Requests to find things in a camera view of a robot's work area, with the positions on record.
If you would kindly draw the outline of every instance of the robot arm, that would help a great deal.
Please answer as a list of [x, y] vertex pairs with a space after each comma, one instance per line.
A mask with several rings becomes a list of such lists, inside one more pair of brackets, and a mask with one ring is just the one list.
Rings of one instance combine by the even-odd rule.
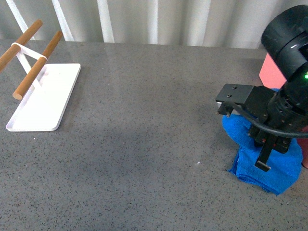
[[299, 5], [273, 19], [261, 42], [287, 82], [275, 92], [264, 86], [226, 84], [216, 98], [218, 114], [235, 109], [252, 126], [248, 135], [262, 146], [255, 166], [268, 171], [272, 149], [286, 153], [291, 138], [308, 138], [299, 132], [308, 125], [308, 6]]

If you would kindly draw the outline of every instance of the black cable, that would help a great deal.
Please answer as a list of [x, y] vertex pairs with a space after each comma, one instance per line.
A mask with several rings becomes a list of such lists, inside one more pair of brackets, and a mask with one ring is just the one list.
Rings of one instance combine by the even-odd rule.
[[230, 106], [235, 109], [238, 113], [240, 113], [245, 119], [247, 119], [250, 123], [256, 126], [258, 129], [261, 129], [265, 132], [273, 134], [275, 136], [286, 137], [286, 138], [308, 138], [308, 132], [288, 132], [282, 131], [275, 128], [271, 128], [267, 125], [264, 125], [258, 122], [252, 115], [246, 112], [243, 108], [233, 102], [223, 102], [224, 105]]

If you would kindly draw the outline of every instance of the wooden rod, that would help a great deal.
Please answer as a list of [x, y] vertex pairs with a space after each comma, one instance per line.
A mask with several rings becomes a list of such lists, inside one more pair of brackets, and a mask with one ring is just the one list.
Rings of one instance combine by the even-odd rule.
[[[39, 28], [43, 25], [41, 20], [36, 20], [31, 27], [28, 28], [16, 43], [21, 45], [25, 45], [34, 34], [39, 30]], [[0, 57], [0, 72], [6, 67], [6, 65], [15, 57], [15, 55], [20, 51], [20, 47], [16, 44], [12, 45], [1, 57]]]
[[[43, 55], [45, 57], [47, 57], [47, 58], [50, 57], [51, 53], [53, 52], [53, 50], [55, 49], [55, 47], [59, 43], [62, 35], [63, 34], [62, 34], [61, 31], [58, 31], [55, 34], [55, 36], [52, 38], [52, 40], [50, 41], [50, 43], [48, 44], [48, 46], [46, 47], [46, 49], [43, 52]], [[47, 62], [47, 60], [44, 57], [40, 57], [35, 62], [35, 64], [31, 68], [29, 73], [26, 75], [26, 77], [23, 79], [23, 81], [21, 81], [21, 83], [19, 84], [19, 86], [17, 87], [15, 92], [13, 93], [13, 97], [15, 99], [21, 100], [24, 97], [24, 95], [29, 90], [31, 84], [33, 83], [35, 78], [38, 76], [39, 72], [41, 71], [43, 66], [46, 64], [46, 62]]]

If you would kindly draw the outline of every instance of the curtain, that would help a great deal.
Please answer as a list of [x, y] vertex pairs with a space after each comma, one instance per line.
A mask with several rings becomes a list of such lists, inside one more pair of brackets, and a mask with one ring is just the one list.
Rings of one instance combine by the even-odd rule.
[[0, 39], [41, 19], [33, 39], [260, 48], [266, 25], [308, 0], [0, 0]]

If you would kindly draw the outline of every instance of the blue cloth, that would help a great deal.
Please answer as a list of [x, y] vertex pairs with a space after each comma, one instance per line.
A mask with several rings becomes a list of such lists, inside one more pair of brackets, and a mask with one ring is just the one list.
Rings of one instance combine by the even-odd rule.
[[229, 118], [224, 116], [222, 124], [227, 134], [240, 145], [233, 167], [229, 170], [239, 180], [258, 185], [276, 195], [283, 193], [296, 182], [303, 159], [302, 150], [296, 139], [292, 139], [289, 150], [285, 154], [272, 150], [267, 161], [271, 169], [264, 172], [255, 167], [261, 147], [255, 147], [254, 139], [247, 135], [250, 122], [241, 115], [232, 114]]

